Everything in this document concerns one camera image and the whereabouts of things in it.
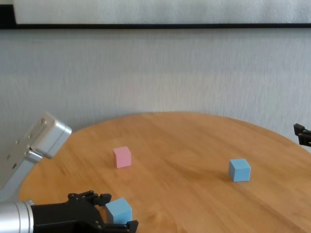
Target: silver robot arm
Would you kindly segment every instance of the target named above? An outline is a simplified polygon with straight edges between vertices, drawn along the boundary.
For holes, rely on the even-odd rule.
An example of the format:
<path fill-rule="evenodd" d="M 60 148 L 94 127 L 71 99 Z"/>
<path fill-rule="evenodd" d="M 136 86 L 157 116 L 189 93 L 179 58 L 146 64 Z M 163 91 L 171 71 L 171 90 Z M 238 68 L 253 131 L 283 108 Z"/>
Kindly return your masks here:
<path fill-rule="evenodd" d="M 17 201 L 19 188 L 35 164 L 43 157 L 53 158 L 71 132 L 71 128 L 44 113 L 10 154 L 0 156 L 0 201 Z"/>

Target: gray wall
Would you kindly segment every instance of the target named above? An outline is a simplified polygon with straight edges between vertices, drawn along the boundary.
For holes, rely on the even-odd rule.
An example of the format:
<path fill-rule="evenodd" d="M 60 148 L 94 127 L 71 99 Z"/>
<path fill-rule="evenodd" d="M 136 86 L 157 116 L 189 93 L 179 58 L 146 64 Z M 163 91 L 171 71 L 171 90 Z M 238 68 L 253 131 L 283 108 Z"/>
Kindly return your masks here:
<path fill-rule="evenodd" d="M 74 130 L 149 111 L 311 128 L 311 30 L 0 31 L 0 149 L 42 111 Z"/>

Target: wooden table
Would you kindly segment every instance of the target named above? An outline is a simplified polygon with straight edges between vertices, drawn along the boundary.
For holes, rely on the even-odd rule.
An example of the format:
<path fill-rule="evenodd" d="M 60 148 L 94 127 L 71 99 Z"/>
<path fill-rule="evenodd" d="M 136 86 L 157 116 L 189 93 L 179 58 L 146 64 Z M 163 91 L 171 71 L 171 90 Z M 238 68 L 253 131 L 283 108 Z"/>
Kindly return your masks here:
<path fill-rule="evenodd" d="M 131 150 L 131 167 L 114 167 L 112 149 L 120 146 Z M 250 182 L 230 180 L 234 158 L 247 159 Z M 87 190 L 125 197 L 139 233 L 311 232 L 311 155 L 220 116 L 142 114 L 78 131 L 35 167 L 20 198 L 63 202 Z"/>

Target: cube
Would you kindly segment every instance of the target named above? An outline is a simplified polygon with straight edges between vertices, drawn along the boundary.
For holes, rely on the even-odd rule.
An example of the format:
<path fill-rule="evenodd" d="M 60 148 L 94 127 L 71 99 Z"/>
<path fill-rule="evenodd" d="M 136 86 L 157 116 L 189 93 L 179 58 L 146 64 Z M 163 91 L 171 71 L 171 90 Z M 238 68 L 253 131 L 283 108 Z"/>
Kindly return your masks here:
<path fill-rule="evenodd" d="M 132 208 L 124 198 L 106 204 L 107 222 L 111 224 L 126 224 L 132 221 Z"/>
<path fill-rule="evenodd" d="M 251 167 L 246 159 L 231 159 L 229 162 L 229 175 L 234 182 L 249 181 Z"/>
<path fill-rule="evenodd" d="M 132 155 L 128 147 L 113 149 L 114 162 L 117 168 L 132 165 Z"/>

